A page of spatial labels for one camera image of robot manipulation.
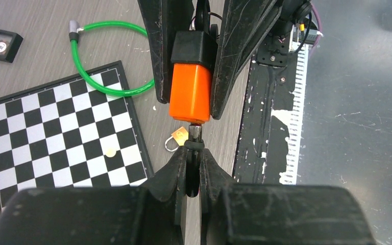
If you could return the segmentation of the brass padlock with steel shackle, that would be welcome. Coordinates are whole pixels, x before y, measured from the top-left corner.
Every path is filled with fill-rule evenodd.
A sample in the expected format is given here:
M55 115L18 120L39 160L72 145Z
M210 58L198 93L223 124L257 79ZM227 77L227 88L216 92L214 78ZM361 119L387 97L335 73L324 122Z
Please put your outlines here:
M170 149L168 147L168 143L170 140L174 140L176 144L178 145L174 149ZM178 149L178 147L183 146L185 141L188 139L188 131L184 127L180 127L174 132L171 133L171 136L165 141L164 147L168 152L174 152Z

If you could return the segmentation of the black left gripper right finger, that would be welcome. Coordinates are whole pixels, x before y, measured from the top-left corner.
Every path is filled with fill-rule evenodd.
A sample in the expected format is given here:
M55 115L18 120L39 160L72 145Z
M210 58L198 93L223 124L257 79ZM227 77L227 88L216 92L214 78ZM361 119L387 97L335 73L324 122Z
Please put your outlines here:
M375 244L360 204L336 186L236 182L202 153L201 244Z

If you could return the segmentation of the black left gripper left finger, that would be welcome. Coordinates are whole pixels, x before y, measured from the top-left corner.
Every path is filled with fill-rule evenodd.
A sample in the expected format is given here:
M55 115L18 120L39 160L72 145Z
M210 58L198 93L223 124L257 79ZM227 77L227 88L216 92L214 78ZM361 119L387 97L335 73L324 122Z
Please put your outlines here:
M183 244L186 154L137 187L22 190L0 214L0 244Z

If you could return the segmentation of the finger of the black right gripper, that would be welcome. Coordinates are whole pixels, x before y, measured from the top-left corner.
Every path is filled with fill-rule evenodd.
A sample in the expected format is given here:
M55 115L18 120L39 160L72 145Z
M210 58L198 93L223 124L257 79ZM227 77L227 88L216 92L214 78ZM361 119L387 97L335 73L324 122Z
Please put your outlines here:
M238 75L281 11L282 1L225 1L211 87L213 119L221 118Z
M173 64L171 55L177 31L186 31L194 12L192 1L138 0L148 34L158 102L170 101Z

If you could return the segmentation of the green cable lock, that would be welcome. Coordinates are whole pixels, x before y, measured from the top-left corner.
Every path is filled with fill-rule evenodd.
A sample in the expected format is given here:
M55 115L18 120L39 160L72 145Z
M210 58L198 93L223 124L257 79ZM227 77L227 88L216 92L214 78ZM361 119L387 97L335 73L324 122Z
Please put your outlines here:
M118 21L118 20L99 21L81 27L77 21L71 20L69 22L69 40L70 40L71 54L72 54L73 63L80 76L85 80L85 82L88 85L93 87L95 90L104 93L106 95L112 95L117 97L132 97L132 96L142 94L154 88L155 81L154 79L151 79L145 85L140 86L138 88L128 89L128 90L116 90L99 84L93 78L91 78L90 75L86 72L79 58L79 52L78 52L78 42L80 40L79 33L83 31L89 31L93 29L106 28L106 27L125 28L125 29L135 31L145 37L148 36L148 33L145 30L145 28L125 21Z

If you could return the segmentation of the orange black padlock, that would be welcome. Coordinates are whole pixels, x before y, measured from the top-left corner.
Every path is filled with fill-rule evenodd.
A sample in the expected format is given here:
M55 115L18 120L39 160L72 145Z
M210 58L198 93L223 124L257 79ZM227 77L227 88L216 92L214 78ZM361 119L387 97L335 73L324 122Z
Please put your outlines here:
M201 154L204 149L202 125L210 119L212 68L217 43L204 31L179 31L171 62L173 76L169 114L188 122L186 194L196 197L200 188Z

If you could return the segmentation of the silver keys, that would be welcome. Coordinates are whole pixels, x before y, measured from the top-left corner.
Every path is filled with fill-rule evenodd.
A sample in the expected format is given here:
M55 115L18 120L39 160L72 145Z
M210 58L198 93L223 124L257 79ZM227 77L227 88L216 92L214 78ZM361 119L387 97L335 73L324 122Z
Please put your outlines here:
M198 0L195 9L195 16L191 20L190 30L204 31L214 39L219 39L219 28L217 24L211 24L210 17L214 16L220 20L222 17L210 10L208 0Z

